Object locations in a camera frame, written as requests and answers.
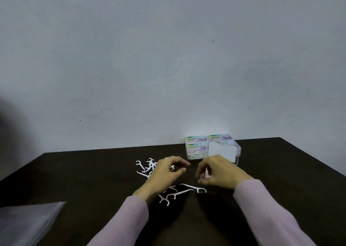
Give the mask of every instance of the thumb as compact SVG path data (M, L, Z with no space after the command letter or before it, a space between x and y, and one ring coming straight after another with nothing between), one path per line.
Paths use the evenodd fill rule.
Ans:
M183 175L186 171L186 168L181 168L179 170L177 170L176 172L174 172L175 175L175 179L179 178L181 175Z
M198 184L205 185L205 186L211 185L211 178L212 177L210 177L210 178L200 178L198 180Z

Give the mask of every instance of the gray wall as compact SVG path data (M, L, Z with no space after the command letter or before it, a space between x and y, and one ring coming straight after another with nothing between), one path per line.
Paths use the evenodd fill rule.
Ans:
M345 16L345 0L0 0L0 177L43 152L225 132L346 174Z

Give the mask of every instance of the table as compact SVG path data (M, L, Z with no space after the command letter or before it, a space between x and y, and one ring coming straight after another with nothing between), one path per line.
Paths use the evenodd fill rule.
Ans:
M260 179L317 245L346 245L346 177L281 138L238 140L239 166ZM136 161L186 158L185 145L45 153L0 182L0 207L67 201L40 246L86 245L145 182ZM199 161L179 179L198 186ZM136 245L257 245L232 191L158 200Z

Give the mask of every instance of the hand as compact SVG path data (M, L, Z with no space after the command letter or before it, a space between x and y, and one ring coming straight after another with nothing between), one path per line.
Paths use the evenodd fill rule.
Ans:
M172 172L171 165L176 163L180 163L183 166L191 165L190 162L176 156L159 160L148 180L133 195L139 196L146 202L149 202L152 198L167 190L186 171L186 168L180 168Z
M212 176L209 178L205 178L205 169L207 167L211 168L212 171ZM253 179L244 170L220 155L211 156L202 160L198 164L196 178L199 179L199 184L224 188L235 188L240 182Z

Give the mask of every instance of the pink sweater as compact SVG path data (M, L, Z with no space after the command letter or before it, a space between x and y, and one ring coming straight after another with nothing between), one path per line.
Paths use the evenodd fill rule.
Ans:
M272 198L261 181L251 179L241 182L233 197L243 211L259 245L315 245L299 228L292 214ZM148 218L146 202L137 196L127 197L119 211L88 246L132 246Z

